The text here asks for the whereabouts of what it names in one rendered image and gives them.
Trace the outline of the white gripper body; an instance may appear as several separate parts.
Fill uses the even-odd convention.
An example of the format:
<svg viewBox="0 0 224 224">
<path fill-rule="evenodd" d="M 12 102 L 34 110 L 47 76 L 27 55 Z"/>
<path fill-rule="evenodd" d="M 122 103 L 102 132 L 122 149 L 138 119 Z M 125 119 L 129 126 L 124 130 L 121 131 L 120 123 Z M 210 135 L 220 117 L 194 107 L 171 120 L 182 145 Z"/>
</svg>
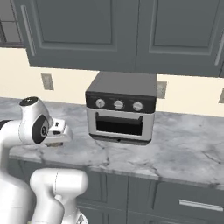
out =
<svg viewBox="0 0 224 224">
<path fill-rule="evenodd" d="M 43 141 L 43 144 L 47 146 L 61 146 L 63 143 L 67 143 L 73 140 L 73 132 L 67 124 L 60 126 L 53 125 L 47 134 L 47 137 Z"/>
</svg>

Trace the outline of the grey base cupboard door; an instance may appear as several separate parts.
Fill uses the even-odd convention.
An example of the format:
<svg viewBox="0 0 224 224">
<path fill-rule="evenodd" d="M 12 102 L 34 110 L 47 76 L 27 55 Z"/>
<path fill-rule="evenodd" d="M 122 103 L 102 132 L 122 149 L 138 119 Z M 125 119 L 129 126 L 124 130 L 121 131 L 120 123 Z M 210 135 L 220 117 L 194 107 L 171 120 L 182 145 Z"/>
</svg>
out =
<svg viewBox="0 0 224 224">
<path fill-rule="evenodd" d="M 128 224 L 149 224 L 156 184 L 146 178 L 129 179 Z"/>
<path fill-rule="evenodd" d="M 43 168 L 40 163 L 30 161 L 10 159 L 8 165 L 9 174 L 15 178 L 21 179 L 26 184 L 30 184 L 30 177 L 37 169 Z"/>
<path fill-rule="evenodd" d="M 88 171 L 88 188 L 77 198 L 89 224 L 126 224 L 129 178 Z"/>
</svg>

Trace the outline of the silver black toaster oven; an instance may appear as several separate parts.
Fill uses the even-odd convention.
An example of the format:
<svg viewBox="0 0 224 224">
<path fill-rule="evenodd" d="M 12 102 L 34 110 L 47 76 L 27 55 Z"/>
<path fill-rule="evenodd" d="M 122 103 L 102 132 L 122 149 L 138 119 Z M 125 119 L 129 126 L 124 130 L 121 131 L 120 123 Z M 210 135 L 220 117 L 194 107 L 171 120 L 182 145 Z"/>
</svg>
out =
<svg viewBox="0 0 224 224">
<path fill-rule="evenodd" d="M 157 103 L 157 76 L 147 73 L 100 72 L 85 93 L 87 126 L 95 140 L 146 145 L 152 139 Z M 98 108 L 97 99 L 105 106 Z M 115 101 L 124 107 L 116 109 Z M 133 109 L 141 102 L 140 111 Z"/>
</svg>

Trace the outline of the grey drawer front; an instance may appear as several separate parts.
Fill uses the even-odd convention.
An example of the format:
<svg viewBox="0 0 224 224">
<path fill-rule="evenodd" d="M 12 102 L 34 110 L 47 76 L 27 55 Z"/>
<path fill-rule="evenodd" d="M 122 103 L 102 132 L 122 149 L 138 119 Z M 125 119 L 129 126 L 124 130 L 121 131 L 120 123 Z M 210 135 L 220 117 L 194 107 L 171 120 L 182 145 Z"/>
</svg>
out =
<svg viewBox="0 0 224 224">
<path fill-rule="evenodd" d="M 164 214 L 174 214 L 204 221 L 218 221 L 224 224 L 224 212 L 217 212 L 191 206 L 181 206 L 179 200 L 206 203 L 224 208 L 224 191 L 181 185 L 160 183 L 157 185 L 153 208 Z"/>
</svg>

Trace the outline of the grey wall cupboard door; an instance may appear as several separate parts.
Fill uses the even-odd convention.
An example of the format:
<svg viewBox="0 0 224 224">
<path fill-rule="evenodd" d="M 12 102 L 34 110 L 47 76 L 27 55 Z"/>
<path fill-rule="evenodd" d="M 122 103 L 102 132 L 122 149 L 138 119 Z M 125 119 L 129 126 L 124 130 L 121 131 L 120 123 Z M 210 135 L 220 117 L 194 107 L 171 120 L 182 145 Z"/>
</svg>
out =
<svg viewBox="0 0 224 224">
<path fill-rule="evenodd" d="M 133 72 L 138 0 L 14 0 L 32 67 Z"/>
<path fill-rule="evenodd" d="M 224 0 L 140 0 L 136 70 L 218 77 L 224 47 Z"/>
</svg>

